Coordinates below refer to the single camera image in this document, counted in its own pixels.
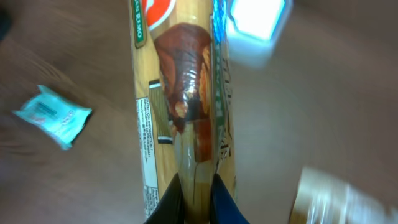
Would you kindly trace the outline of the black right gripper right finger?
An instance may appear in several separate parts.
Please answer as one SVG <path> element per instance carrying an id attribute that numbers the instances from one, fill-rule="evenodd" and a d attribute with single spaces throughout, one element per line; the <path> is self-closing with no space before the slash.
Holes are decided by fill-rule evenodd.
<path id="1" fill-rule="evenodd" d="M 249 224 L 218 174 L 214 174 L 211 186 L 210 223 Z"/>

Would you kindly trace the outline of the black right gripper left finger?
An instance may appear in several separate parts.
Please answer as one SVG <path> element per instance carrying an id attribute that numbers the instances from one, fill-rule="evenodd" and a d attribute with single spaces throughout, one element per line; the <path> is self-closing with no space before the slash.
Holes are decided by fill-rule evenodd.
<path id="1" fill-rule="evenodd" d="M 176 173 L 158 206 L 144 224 L 184 224 L 185 207 L 180 177 Z"/>

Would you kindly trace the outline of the brown white snack bag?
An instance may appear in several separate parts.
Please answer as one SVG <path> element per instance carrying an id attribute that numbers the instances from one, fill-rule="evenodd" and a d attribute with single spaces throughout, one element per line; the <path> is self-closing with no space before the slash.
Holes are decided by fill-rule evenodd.
<path id="1" fill-rule="evenodd" d="M 289 224 L 397 224 L 397 209 L 333 175 L 304 167 Z"/>

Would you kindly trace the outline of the teal wipes packet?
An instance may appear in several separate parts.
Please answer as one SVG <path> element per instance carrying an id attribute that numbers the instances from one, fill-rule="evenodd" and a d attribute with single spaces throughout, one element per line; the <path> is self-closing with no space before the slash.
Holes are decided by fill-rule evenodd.
<path id="1" fill-rule="evenodd" d="M 37 126 L 64 151 L 69 150 L 72 142 L 83 130 L 92 109 L 65 99 L 44 85 L 37 87 L 40 93 L 13 113 Z"/>

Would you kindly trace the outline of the red San Remo spaghetti pack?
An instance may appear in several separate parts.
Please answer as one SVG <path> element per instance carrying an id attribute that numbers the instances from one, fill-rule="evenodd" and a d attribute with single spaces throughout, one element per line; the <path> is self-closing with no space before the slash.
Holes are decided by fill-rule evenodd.
<path id="1" fill-rule="evenodd" d="M 129 7 L 145 215 L 176 179 L 183 222 L 208 223 L 213 175 L 230 193 L 236 186 L 227 3 L 131 0 Z"/>

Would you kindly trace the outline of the white barcode scanner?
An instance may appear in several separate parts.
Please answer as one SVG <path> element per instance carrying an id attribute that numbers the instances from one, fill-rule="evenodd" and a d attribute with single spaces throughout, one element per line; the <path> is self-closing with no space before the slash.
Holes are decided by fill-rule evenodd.
<path id="1" fill-rule="evenodd" d="M 255 70 L 266 67 L 293 7 L 293 0 L 230 1 L 226 22 L 229 59 Z"/>

